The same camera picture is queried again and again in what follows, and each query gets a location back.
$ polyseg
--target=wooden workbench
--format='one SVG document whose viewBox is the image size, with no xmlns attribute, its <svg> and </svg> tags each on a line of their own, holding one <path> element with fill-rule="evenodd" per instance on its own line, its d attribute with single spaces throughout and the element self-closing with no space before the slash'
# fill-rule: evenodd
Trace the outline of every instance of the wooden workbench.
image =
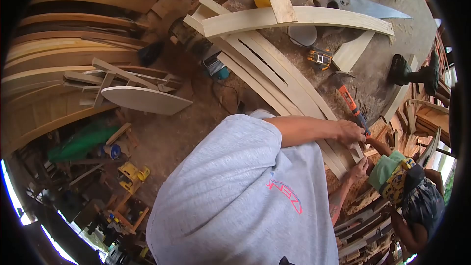
<svg viewBox="0 0 471 265">
<path fill-rule="evenodd" d="M 412 16 L 414 19 L 386 19 L 393 24 L 395 37 L 376 33 L 353 66 L 351 73 L 356 79 L 345 80 L 350 94 L 356 103 L 361 103 L 368 125 L 372 125 L 380 117 L 388 100 L 392 97 L 394 84 L 388 84 L 387 74 L 392 57 L 401 54 L 406 59 L 415 54 L 419 64 L 422 64 L 432 46 L 437 26 L 425 0 L 370 0 Z M 291 0 L 293 5 L 312 5 L 312 0 Z M 223 6 L 232 12 L 256 8 L 253 0 L 229 0 Z M 286 27 L 260 30 L 277 49 L 304 74 L 314 85 L 321 96 L 339 119 L 350 119 L 351 112 L 332 86 L 323 83 L 333 69 L 314 72 L 306 60 L 307 49 L 292 44 L 286 35 Z M 340 35 L 318 39 L 316 45 L 336 51 L 344 43 Z"/>
</svg>

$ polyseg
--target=claw hammer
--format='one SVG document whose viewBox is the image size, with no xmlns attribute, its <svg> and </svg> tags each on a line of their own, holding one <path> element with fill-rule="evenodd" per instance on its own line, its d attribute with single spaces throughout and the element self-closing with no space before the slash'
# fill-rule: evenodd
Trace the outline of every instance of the claw hammer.
<svg viewBox="0 0 471 265">
<path fill-rule="evenodd" d="M 366 124 L 365 116 L 363 116 L 361 111 L 358 109 L 355 101 L 353 100 L 349 91 L 347 90 L 344 83 L 342 82 L 343 77 L 355 78 L 355 76 L 349 73 L 336 71 L 330 74 L 330 76 L 327 79 L 329 80 L 329 82 L 332 82 L 334 84 L 335 88 L 337 88 L 338 92 L 342 95 L 343 99 L 345 99 L 350 110 L 352 111 L 353 116 L 356 119 L 356 124 L 365 130 L 365 136 L 366 136 L 366 139 L 368 139 L 371 137 L 371 132 L 368 129 L 368 125 Z"/>
</svg>

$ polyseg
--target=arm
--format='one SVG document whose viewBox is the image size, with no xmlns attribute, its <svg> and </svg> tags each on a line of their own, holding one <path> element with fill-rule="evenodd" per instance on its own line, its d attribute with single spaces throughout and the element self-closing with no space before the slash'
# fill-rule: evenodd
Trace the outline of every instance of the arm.
<svg viewBox="0 0 471 265">
<path fill-rule="evenodd" d="M 367 144 L 371 144 L 371 146 L 374 147 L 375 150 L 378 151 L 378 153 L 382 156 L 382 155 L 386 155 L 389 157 L 389 155 L 392 154 L 392 151 L 391 149 L 389 148 L 389 146 L 387 146 L 386 144 L 374 139 L 374 138 L 370 138 L 370 139 L 367 139 L 366 140 L 366 143 Z"/>
<path fill-rule="evenodd" d="M 443 197 L 443 180 L 441 178 L 441 174 L 438 171 L 433 169 L 424 169 L 425 177 L 430 179 L 435 185 L 437 186 L 437 190 Z"/>
<path fill-rule="evenodd" d="M 412 254 L 417 254 L 427 245 L 427 230 L 424 226 L 414 223 L 412 231 L 405 223 L 402 216 L 394 208 L 389 209 L 391 223 L 394 232 L 399 236 L 407 250 Z"/>
<path fill-rule="evenodd" d="M 343 202 L 347 197 L 350 187 L 365 175 L 366 169 L 368 168 L 367 159 L 367 157 L 363 157 L 360 162 L 358 162 L 358 165 L 351 168 L 348 174 L 342 178 L 342 185 L 329 196 L 329 212 L 332 225 L 335 225 L 335 222 L 337 222 L 339 218 Z"/>
<path fill-rule="evenodd" d="M 328 121 L 305 116 L 282 116 L 264 119 L 281 132 L 281 147 L 290 147 L 318 139 L 336 139 L 346 145 L 365 141 L 365 132 L 353 122 Z"/>
</svg>

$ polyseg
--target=gray t-shirt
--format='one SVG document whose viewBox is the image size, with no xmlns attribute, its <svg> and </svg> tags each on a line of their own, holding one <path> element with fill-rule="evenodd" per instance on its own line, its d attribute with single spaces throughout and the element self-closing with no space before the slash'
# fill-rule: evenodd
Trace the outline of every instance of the gray t-shirt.
<svg viewBox="0 0 471 265">
<path fill-rule="evenodd" d="M 320 149 L 281 149 L 269 117 L 228 116 L 163 183 L 146 230 L 157 264 L 338 264 Z"/>
</svg>

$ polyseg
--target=yellow patterned bandana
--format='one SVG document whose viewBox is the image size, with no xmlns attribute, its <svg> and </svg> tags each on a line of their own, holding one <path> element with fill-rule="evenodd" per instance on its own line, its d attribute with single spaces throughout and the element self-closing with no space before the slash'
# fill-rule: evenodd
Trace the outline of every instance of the yellow patterned bandana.
<svg viewBox="0 0 471 265">
<path fill-rule="evenodd" d="M 380 194 L 393 204 L 400 205 L 407 171 L 415 165 L 411 158 L 403 159 L 391 176 L 381 186 Z"/>
</svg>

